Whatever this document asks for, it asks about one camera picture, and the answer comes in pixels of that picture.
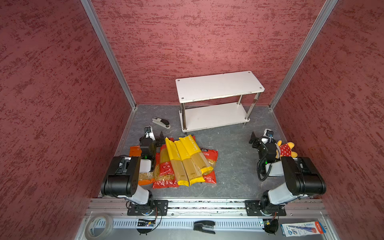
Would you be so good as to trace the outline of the yellow spaghetti pack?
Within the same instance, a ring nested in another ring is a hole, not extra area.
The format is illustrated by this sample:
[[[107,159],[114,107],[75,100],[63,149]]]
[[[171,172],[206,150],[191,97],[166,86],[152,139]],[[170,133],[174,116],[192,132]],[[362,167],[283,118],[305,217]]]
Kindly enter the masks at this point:
[[[187,174],[189,186],[196,183],[204,183],[205,179],[202,175],[201,170],[194,164],[191,159],[191,156],[189,155],[182,142],[175,141],[175,144],[181,157],[185,172]]]
[[[202,175],[206,176],[214,170],[213,166],[209,163],[206,156],[203,154],[195,139],[191,135],[179,138],[179,140],[186,149],[187,153],[190,155],[193,163],[201,171]]]
[[[166,138],[166,146],[178,185],[189,187],[189,180],[176,144],[170,139]]]

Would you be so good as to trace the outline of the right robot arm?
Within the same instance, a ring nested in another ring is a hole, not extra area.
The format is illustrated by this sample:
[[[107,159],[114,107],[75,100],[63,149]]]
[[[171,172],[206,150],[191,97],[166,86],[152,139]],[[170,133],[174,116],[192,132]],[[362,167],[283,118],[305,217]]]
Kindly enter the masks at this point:
[[[323,195],[326,183],[308,157],[299,157],[293,151],[293,142],[274,139],[274,132],[265,129],[261,137],[251,134],[249,144],[258,150],[257,176],[264,182],[268,178],[285,179],[278,187],[264,191],[258,201],[246,201],[246,208],[257,216],[281,216],[284,206],[297,199]]]

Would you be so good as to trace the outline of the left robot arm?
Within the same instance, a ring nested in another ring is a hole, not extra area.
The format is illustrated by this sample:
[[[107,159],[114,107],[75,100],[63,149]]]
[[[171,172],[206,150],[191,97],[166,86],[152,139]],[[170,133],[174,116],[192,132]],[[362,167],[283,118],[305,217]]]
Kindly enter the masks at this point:
[[[155,208],[153,195],[139,186],[140,173],[152,173],[156,166],[157,148],[165,143],[163,133],[158,137],[151,127],[145,128],[140,138],[141,153],[135,156],[120,155],[113,157],[101,183],[102,196],[126,199],[139,210],[151,211]]]

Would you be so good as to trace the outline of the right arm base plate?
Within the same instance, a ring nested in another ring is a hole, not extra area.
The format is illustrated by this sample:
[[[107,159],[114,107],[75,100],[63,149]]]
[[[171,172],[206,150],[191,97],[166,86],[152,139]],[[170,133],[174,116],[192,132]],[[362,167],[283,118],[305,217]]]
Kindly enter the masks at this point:
[[[249,217],[284,217],[287,215],[284,205],[273,205],[260,200],[246,200],[244,203]]]

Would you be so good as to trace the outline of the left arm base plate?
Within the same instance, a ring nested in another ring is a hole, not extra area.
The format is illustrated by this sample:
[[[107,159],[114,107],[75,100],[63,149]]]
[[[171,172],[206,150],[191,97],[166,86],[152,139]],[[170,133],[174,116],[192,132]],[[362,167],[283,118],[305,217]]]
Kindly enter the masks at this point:
[[[166,216],[168,205],[168,200],[150,200],[146,205],[130,203],[127,209],[127,215],[136,217]]]

